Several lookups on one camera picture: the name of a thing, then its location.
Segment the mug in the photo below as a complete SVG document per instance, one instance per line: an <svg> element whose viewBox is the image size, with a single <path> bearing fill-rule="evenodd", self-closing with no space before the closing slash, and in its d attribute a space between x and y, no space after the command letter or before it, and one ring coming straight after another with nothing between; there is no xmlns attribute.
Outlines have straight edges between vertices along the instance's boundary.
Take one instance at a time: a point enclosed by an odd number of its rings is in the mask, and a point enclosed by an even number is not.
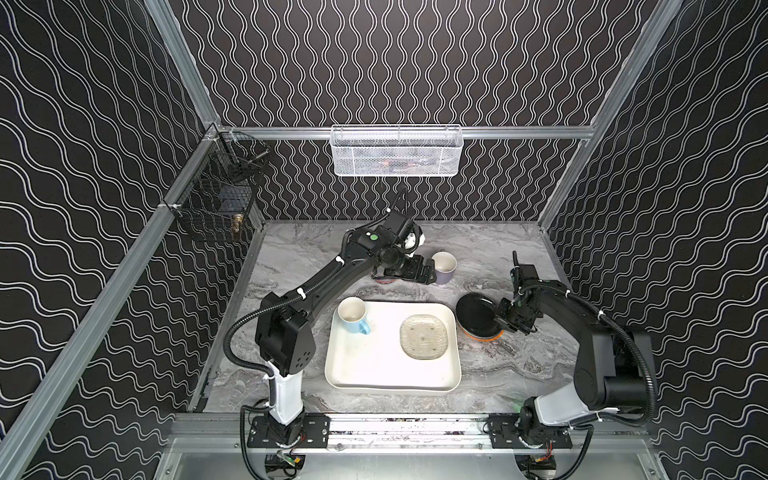
<svg viewBox="0 0 768 480"><path fill-rule="evenodd" d="M453 272L456 270L456 257L448 252L438 252L432 255L435 261L435 273L437 274L437 285L445 285L453 278Z"/></svg>
<svg viewBox="0 0 768 480"><path fill-rule="evenodd" d="M336 311L339 313L339 318L347 332L362 333L363 335L371 333L371 327L366 322L368 307L362 299L356 296L345 298Z"/></svg>

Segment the black wall with wavy lines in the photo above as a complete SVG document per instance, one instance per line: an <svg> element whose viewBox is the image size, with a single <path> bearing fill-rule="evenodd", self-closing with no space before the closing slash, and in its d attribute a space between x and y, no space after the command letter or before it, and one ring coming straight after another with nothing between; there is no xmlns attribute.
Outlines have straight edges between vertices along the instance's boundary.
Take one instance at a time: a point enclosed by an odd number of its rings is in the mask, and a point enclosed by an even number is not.
<svg viewBox="0 0 768 480"><path fill-rule="evenodd" d="M196 148L140 0L0 0L0 439ZM150 478L246 244L173 225L26 478Z"/></svg>
<svg viewBox="0 0 768 480"><path fill-rule="evenodd" d="M226 125L587 125L655 0L171 0ZM395 178L338 178L280 142L268 219L369 219ZM410 179L419 218L537 220L573 141L467 141L459 174Z"/></svg>
<svg viewBox="0 0 768 480"><path fill-rule="evenodd" d="M768 2L685 2L550 230L654 335L674 480L768 478L767 65Z"/></svg>

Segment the blue mug handle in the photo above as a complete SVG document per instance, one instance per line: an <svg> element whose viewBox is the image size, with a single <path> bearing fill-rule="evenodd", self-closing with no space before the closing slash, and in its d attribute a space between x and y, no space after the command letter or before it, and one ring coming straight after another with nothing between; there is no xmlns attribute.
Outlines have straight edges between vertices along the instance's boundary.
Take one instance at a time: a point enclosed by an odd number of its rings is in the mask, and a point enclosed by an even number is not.
<svg viewBox="0 0 768 480"><path fill-rule="evenodd" d="M368 326L368 323L363 319L358 322L358 325L360 326L360 333L363 335L368 335L371 333L371 327Z"/></svg>

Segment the marble table top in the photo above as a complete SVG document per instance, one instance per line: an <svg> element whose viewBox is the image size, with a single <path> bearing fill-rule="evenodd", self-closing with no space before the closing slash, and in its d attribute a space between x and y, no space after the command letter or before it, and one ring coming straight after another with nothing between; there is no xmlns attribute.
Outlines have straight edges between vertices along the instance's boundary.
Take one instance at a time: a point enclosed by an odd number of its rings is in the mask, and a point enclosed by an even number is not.
<svg viewBox="0 0 768 480"><path fill-rule="evenodd" d="M270 223L245 293L240 316L259 307L270 291L282 295L307 281L339 251L347 228L357 223ZM499 301L511 298L512 251L521 263L533 263L542 279L557 279L538 228L530 223L420 223L426 243L417 253L431 257L445 250L458 267L451 283L419 285L397 280L381 285L365 277L318 315L313 332L317 351L304 369L303 397L308 412L516 412L530 396L548 393L572 379L578 344L547 317L529 336L505 332L492 342L479 342L458 331L462 381L443 396L349 394L332 387L324 367L330 323L339 302L348 296L364 300L438 302L455 307L467 292ZM235 335L232 348L241 358L262 362L253 338L257 322ZM240 369L222 359L205 412L237 412L266 396L260 372Z"/></svg>

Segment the white tray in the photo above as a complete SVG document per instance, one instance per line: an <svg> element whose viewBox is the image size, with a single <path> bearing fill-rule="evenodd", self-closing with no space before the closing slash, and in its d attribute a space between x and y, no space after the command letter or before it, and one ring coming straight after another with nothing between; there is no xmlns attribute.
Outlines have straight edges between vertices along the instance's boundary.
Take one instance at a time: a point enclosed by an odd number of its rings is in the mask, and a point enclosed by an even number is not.
<svg viewBox="0 0 768 480"><path fill-rule="evenodd" d="M369 335L349 333L333 313L326 379L350 393L445 395L462 380L456 344L456 318L440 303L366 302ZM427 313L448 332L448 349L434 360L417 360L400 346L400 325L411 315Z"/></svg>

